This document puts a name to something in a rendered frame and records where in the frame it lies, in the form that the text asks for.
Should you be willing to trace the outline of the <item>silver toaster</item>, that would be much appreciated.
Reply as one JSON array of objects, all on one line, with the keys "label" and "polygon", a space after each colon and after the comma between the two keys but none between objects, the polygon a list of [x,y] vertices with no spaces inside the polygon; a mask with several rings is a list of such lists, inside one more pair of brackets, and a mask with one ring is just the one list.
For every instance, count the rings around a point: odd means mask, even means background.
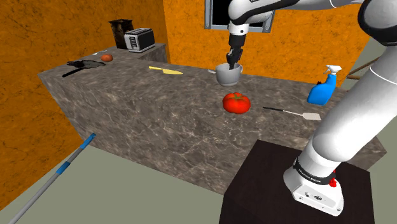
[{"label": "silver toaster", "polygon": [[138,28],[124,34],[125,44],[129,52],[142,53],[155,46],[153,30]]}]

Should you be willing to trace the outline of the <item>yellow knife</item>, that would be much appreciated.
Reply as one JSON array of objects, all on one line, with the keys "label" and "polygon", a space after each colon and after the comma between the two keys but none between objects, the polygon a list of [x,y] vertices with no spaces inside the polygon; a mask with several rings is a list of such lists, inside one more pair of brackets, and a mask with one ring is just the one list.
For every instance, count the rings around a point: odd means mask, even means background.
[{"label": "yellow knife", "polygon": [[175,70],[171,70],[171,69],[164,69],[164,68],[160,68],[160,67],[149,66],[148,68],[149,69],[153,69],[153,70],[157,70],[157,71],[162,71],[164,74],[175,74],[175,75],[183,74],[180,71],[175,71]]}]

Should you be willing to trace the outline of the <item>grey pole with blue bands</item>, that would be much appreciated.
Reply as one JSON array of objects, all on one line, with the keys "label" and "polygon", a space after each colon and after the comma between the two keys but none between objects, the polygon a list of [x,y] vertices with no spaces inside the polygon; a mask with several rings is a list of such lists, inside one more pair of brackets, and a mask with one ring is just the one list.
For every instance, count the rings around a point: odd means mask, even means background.
[{"label": "grey pole with blue bands", "polygon": [[92,142],[96,137],[92,133],[78,149],[56,170],[51,178],[33,195],[33,197],[14,215],[14,217],[7,224],[16,224],[16,222],[31,208],[31,206],[46,192],[46,190],[54,183],[54,181],[71,165],[74,159]]}]

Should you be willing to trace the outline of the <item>black-handled white spatula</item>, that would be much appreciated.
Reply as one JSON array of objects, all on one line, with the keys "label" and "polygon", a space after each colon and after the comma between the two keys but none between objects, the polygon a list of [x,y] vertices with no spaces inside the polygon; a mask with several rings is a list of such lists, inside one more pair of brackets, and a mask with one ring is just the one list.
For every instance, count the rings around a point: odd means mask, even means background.
[{"label": "black-handled white spatula", "polygon": [[315,121],[321,121],[321,117],[318,113],[295,113],[295,112],[291,112],[291,111],[286,111],[283,109],[278,109],[278,108],[269,108],[269,107],[263,107],[264,109],[269,109],[269,110],[274,110],[274,111],[282,111],[285,113],[289,113],[292,115],[298,115],[298,116],[302,116],[304,119],[306,120],[315,120]]}]

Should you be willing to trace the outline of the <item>brown wooden stick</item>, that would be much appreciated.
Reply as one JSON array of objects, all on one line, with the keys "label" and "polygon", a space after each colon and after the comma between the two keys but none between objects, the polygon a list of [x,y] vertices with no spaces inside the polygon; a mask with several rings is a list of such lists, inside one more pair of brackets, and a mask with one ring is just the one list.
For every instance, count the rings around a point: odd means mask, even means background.
[{"label": "brown wooden stick", "polygon": [[359,80],[361,77],[358,76],[358,75],[354,75],[354,73],[357,73],[358,71],[360,71],[360,70],[362,70],[362,69],[364,69],[364,68],[366,68],[366,67],[369,67],[369,66],[372,65],[374,62],[376,62],[378,59],[379,59],[379,57],[377,57],[377,58],[371,60],[370,62],[367,62],[366,64],[364,64],[364,65],[362,65],[362,66],[360,66],[360,67],[354,69],[353,71],[351,71],[351,72],[349,72],[349,73],[347,74],[346,78],[347,78],[347,79],[350,79],[350,80]]}]

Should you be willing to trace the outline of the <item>grey cup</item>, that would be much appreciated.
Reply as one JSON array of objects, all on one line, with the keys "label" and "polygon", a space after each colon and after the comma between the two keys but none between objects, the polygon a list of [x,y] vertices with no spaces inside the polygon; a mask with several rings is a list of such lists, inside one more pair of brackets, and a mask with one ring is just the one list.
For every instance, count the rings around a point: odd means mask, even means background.
[{"label": "grey cup", "polygon": [[223,63],[216,66],[216,69],[207,70],[211,74],[216,75],[216,81],[223,87],[231,87],[239,82],[240,76],[243,72],[243,66],[235,63],[230,69],[230,64]]}]

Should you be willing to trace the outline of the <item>dark robot stand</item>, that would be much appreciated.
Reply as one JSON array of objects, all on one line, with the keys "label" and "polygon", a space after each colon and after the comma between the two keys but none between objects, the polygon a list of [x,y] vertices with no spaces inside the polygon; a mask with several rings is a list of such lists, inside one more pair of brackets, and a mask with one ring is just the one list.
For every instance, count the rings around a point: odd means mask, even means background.
[{"label": "dark robot stand", "polygon": [[258,140],[227,188],[219,224],[375,224],[370,173],[348,163],[336,169],[344,209],[332,216],[297,202],[283,173],[299,150]]}]

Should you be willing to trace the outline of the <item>grey-framed dark window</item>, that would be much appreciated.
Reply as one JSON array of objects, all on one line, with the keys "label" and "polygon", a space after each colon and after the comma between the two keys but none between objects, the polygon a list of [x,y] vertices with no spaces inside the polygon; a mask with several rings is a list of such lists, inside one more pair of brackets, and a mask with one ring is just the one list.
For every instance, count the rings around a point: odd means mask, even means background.
[{"label": "grey-framed dark window", "polygon": [[[227,30],[229,24],[228,5],[232,0],[204,0],[204,29]],[[249,25],[249,32],[270,33],[275,11],[258,23]]]}]

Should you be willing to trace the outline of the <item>black frying pan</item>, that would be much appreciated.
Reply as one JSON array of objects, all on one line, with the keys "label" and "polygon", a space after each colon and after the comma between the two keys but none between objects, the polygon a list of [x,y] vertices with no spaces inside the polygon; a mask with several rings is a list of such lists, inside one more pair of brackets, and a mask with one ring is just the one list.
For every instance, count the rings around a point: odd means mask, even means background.
[{"label": "black frying pan", "polygon": [[78,71],[84,70],[84,69],[91,69],[91,68],[96,68],[100,66],[105,66],[106,64],[103,62],[99,61],[94,61],[94,60],[76,60],[76,61],[69,61],[67,63],[68,66],[73,66],[76,69],[73,71],[70,71],[66,74],[63,74],[62,77],[65,78],[66,76],[72,75],[74,73],[77,73]]}]

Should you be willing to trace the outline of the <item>blue spray bottle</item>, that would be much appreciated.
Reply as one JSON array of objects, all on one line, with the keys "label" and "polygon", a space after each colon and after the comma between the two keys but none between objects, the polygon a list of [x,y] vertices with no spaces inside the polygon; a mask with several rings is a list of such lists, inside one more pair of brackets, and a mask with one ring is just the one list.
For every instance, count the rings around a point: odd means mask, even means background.
[{"label": "blue spray bottle", "polygon": [[307,97],[307,102],[324,106],[332,96],[337,80],[337,73],[342,70],[340,66],[326,65],[327,70],[324,73],[330,72],[324,83],[318,82],[316,86],[312,87]]}]

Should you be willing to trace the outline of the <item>red tomato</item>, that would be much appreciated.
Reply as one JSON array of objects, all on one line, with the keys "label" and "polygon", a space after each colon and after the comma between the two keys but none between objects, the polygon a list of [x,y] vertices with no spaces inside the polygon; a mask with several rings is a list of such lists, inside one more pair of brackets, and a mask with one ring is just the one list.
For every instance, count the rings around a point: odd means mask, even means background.
[{"label": "red tomato", "polygon": [[244,114],[249,111],[251,102],[249,98],[239,92],[229,93],[224,96],[223,108],[229,113]]}]

